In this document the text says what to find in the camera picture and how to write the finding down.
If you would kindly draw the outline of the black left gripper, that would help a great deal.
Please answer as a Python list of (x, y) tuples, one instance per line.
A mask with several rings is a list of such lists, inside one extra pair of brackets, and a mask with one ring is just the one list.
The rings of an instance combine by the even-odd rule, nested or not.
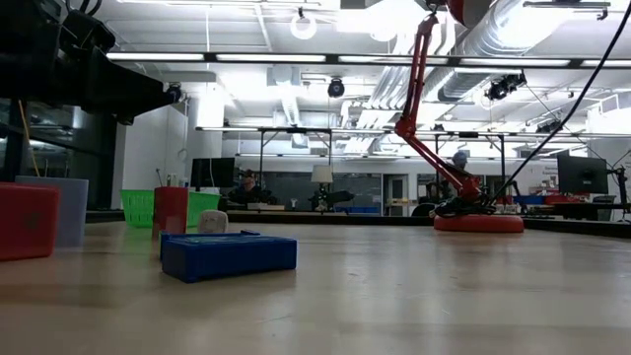
[(134, 65), (115, 66), (107, 59), (115, 36), (95, 17), (97, 12), (96, 7), (66, 9), (60, 23), (51, 101), (133, 124), (137, 115), (164, 103), (164, 84)]

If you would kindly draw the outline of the green plastic basket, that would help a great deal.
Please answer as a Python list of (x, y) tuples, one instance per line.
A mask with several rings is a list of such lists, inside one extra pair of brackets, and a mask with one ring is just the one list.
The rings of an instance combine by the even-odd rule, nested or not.
[[(120, 192), (125, 222), (135, 228), (152, 228), (154, 192), (152, 190), (123, 189)], [(219, 194), (193, 192), (188, 195), (187, 226), (196, 227), (199, 215), (205, 210), (217, 210)]]

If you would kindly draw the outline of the light blue wall charger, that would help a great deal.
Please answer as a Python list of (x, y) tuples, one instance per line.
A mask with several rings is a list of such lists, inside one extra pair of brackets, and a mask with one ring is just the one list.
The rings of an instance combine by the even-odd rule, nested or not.
[(17, 176), (16, 182), (57, 187), (59, 212), (55, 249), (76, 249), (83, 245), (89, 182), (68, 177)]

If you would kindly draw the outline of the pink white wall charger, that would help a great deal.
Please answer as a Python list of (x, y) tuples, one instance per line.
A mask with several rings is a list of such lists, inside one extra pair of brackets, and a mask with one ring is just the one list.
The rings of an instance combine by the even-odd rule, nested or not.
[(219, 210), (204, 210), (199, 214), (197, 223), (198, 233), (219, 234), (226, 233), (229, 227), (228, 215)]

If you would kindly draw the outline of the large red wall charger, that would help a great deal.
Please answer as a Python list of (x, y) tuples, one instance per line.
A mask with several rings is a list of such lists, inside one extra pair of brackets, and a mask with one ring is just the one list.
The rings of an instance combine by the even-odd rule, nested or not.
[(58, 211), (56, 187), (0, 182), (0, 261), (51, 256)]

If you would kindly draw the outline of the bright blue box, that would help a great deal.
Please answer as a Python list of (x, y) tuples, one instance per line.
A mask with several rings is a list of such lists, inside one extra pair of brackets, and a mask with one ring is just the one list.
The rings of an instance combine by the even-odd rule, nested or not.
[(236, 233), (190, 233), (173, 234), (162, 231), (159, 237), (159, 259), (163, 260), (165, 244), (167, 241), (193, 240), (194, 242), (233, 242), (246, 237), (261, 237), (259, 232), (241, 230)]

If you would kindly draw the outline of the dark blue box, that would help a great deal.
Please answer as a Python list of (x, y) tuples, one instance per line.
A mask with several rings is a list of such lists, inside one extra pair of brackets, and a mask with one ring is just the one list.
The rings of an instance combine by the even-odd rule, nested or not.
[(297, 267), (298, 242), (264, 236), (233, 242), (167, 241), (162, 270), (185, 283)]

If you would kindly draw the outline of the black computer monitor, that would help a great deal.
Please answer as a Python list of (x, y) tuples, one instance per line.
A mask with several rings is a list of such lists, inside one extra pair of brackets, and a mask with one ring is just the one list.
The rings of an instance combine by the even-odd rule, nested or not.
[(608, 193), (608, 169), (603, 159), (558, 156), (557, 169), (563, 193)]
[(190, 185), (232, 187), (235, 181), (235, 158), (197, 158), (192, 160)]

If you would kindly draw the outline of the round ceiling light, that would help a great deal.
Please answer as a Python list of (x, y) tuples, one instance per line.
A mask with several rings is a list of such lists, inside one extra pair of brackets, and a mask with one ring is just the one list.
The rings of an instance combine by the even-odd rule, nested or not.
[(317, 32), (316, 18), (309, 14), (297, 13), (290, 22), (290, 33), (300, 40), (309, 40)]

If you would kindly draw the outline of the white shade table lamp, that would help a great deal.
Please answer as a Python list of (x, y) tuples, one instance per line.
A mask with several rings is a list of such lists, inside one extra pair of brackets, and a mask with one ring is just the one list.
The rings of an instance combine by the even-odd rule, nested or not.
[(330, 185), (333, 183), (333, 172), (331, 166), (314, 166), (312, 171), (312, 182), (318, 184), (318, 190), (315, 193), (315, 211), (325, 212), (329, 210), (328, 194)]

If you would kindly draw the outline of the red desk lamp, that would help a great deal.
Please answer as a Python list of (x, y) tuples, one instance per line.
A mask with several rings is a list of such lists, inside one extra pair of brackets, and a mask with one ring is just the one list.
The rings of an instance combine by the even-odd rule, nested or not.
[(406, 103), (394, 131), (412, 147), (435, 171), (449, 182), (457, 197), (446, 200), (432, 210), (433, 226), (438, 231), (470, 233), (521, 233), (524, 221), (517, 215), (498, 215), (495, 206), (479, 186), (479, 179), (450, 164), (432, 152), (416, 137), (417, 115), (425, 86), (424, 75), (434, 26), (439, 23), (437, 10), (446, 6), (452, 16), (463, 24), (477, 25), (484, 17), (480, 13), (463, 13), (464, 0), (432, 0), (430, 13), (420, 22), (414, 39)]

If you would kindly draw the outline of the silver ventilation duct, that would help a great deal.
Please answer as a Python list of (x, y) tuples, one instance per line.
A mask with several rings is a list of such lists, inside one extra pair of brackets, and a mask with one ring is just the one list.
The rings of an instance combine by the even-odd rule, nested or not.
[[(527, 7), (527, 1), (542, 0), (498, 0), (456, 47), (456, 55), (522, 56), (571, 17), (569, 9)], [(454, 68), (441, 68), (435, 74), (440, 79), (437, 98), (448, 103), (464, 99), (491, 76)]]

